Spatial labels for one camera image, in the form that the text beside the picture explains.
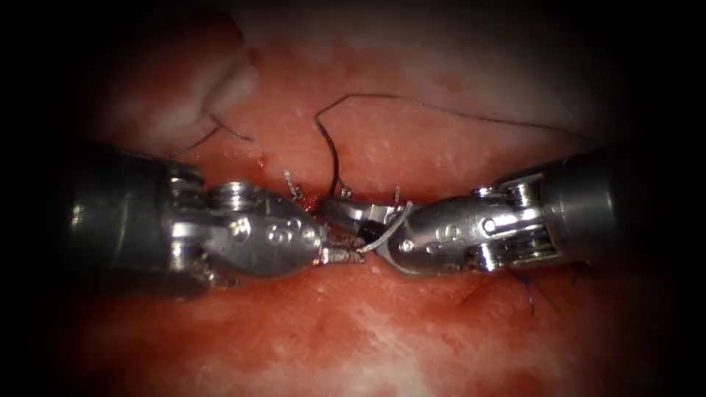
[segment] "shiny metal surface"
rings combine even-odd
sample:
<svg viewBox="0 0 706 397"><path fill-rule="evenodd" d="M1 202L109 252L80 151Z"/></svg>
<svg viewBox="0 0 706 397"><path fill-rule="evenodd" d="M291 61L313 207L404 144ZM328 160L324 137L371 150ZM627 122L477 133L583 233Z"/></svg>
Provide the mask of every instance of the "shiny metal surface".
<svg viewBox="0 0 706 397"><path fill-rule="evenodd" d="M219 271L284 276L321 259L324 227L290 199L247 182L214 187L208 196L223 216L204 243Z"/></svg>
<svg viewBox="0 0 706 397"><path fill-rule="evenodd" d="M420 207L377 253L410 275L483 273L557 257L533 174Z"/></svg>
<svg viewBox="0 0 706 397"><path fill-rule="evenodd" d="M246 211L263 200L263 189L248 182L228 182L208 190L208 207L214 210Z"/></svg>
<svg viewBox="0 0 706 397"><path fill-rule="evenodd" d="M404 208L405 205L399 203L369 203L347 198L325 197L319 203L317 213L323 216L327 223L357 234L360 227L368 222L389 225L396 215L404 211Z"/></svg>
<svg viewBox="0 0 706 397"><path fill-rule="evenodd" d="M195 222L191 214L203 212L206 209L204 180L198 168L175 162L171 163L169 174L171 191L169 268L175 273L200 273L194 271L194 263L201 256L202 243L206 234L202 225Z"/></svg>

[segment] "robotic instrument wrist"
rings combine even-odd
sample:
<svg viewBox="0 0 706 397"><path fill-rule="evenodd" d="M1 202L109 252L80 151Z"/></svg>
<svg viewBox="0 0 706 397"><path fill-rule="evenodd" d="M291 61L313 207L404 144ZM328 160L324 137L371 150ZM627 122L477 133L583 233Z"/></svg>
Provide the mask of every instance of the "robotic instrument wrist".
<svg viewBox="0 0 706 397"><path fill-rule="evenodd" d="M294 273L320 256L325 228L288 198L247 182L207 192L194 174L171 178L170 271L210 285Z"/></svg>
<svg viewBox="0 0 706 397"><path fill-rule="evenodd" d="M530 174L420 207L379 253L409 275L531 266L558 257Z"/></svg>

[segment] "engraved number on instrument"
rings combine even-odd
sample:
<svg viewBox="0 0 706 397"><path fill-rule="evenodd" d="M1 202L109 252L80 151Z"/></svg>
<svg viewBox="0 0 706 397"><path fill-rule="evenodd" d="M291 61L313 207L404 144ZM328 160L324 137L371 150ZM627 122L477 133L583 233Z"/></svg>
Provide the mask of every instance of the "engraved number on instrument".
<svg viewBox="0 0 706 397"><path fill-rule="evenodd" d="M461 235L461 229L456 225L442 226L435 231L436 241L425 247L427 253L435 254L444 246L453 246L459 240L465 240Z"/></svg>

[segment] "black suture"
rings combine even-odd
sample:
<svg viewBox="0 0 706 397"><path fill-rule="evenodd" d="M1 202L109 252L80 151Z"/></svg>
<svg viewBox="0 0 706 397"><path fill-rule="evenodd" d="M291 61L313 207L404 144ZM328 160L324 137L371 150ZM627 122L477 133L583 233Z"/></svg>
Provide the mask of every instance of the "black suture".
<svg viewBox="0 0 706 397"><path fill-rule="evenodd" d="M233 130L232 130L230 127L228 127L227 125L221 123L221 121L220 121L213 113L209 113L209 114L208 114L208 117L211 119L211 121L213 121L213 123L216 125L216 127L215 127L214 129L212 129L208 134L206 134L206 135L204 135L203 137L199 138L199 140L197 140L196 142L190 144L189 146L187 146L187 147L185 147L185 148L183 148L183 149L181 149L181 150L179 150L179 151L175 151L174 153L169 154L169 158L174 158L174 157L176 157L176 156L181 156L182 154L185 154L185 153L188 153L189 151L194 150L197 146L200 146L201 144L203 144L203 142L206 142L206 141L209 140L213 135L215 135L216 132L218 132L219 129L223 129L225 132L228 132L229 134L231 134L231 135L237 137L238 139L246 140L246 141L248 141L248 142L253 142L253 141L254 141L254 139L252 139L251 137L246 136L246 135L238 134L237 132L233 131Z"/></svg>
<svg viewBox="0 0 706 397"><path fill-rule="evenodd" d="M221 120L218 119L218 117L215 116L215 114L209 113L209 114L208 114L208 117L211 119L211 121L213 121L213 123L215 123L215 125L221 127L224 131L228 132L229 134L231 134L231 135L233 135L233 136L235 136L235 137L238 137L238 138L240 138L240 139L242 139L242 140L247 140L248 142L254 142L254 139L252 139L252 137L249 137L249 136L247 136L247 135L238 134L238 133L235 132L232 128L228 127L226 124L223 124L223 123L221 122Z"/></svg>
<svg viewBox="0 0 706 397"><path fill-rule="evenodd" d="M182 150L179 150L179 151L175 151L175 152L172 153L172 154L169 154L169 158L174 158L174 157L176 157L176 156L181 156L181 155L184 154L184 153L188 153L189 151L194 150L195 147L201 145L203 142L206 142L206 141L209 140L213 135L215 135L216 132L218 132L219 129L221 129L221 127L217 126L216 128L212 129L211 132L209 132L208 134L204 135L201 139L197 140L196 142L192 143L191 145L187 146L186 148L184 148L184 149L182 149Z"/></svg>
<svg viewBox="0 0 706 397"><path fill-rule="evenodd" d="M523 121L512 121L512 120L505 120L501 118L492 118L492 117L486 117L483 115L476 115L473 113L467 113L467 112L461 112L458 110L450 109L447 107L442 107L434 104L428 104L422 101L417 101L412 98L408 98L406 96L401 96L401 95L396 95L396 94L386 94L386 93L349 93L346 94L342 97L340 97L337 101L334 101L330 105L326 106L325 108L319 110L316 112L314 115L314 121L316 123L316 126L321 133L321 135L324 137L326 140L327 145L329 146L329 149L331 150L331 156L333 158L333 178L331 181L331 185L329 186L329 196L333 196L335 191L336 191L336 186L338 186L338 183L340 182L342 185L345 185L343 181L340 180L340 170L339 170L339 162L338 162L338 150L336 149L336 145L333 143L333 139L331 139L331 135L329 132L326 130L326 127L321 122L320 117L328 112L329 110L333 109L334 107L338 106L342 102L346 101L347 99L350 98L377 98L377 99L394 99L394 100L402 100L402 101L407 101L422 107L428 107L430 109L438 110L440 112L445 112L451 115L456 115L458 117L463 117L463 118L470 118L473 120L477 121L484 121L487 123L495 123L495 124L505 124L505 125L511 125L511 126L527 126L527 127L532 127L532 128L539 128L539 129L548 129L560 134L564 135L569 135L575 138L579 138L582 140L586 140L587 142L594 142L594 139L590 137L586 137L581 134L577 134L576 132L569 131L567 129L560 129L556 128L554 126L548 126L545 124L540 124L540 123L528 123L528 122L523 122Z"/></svg>

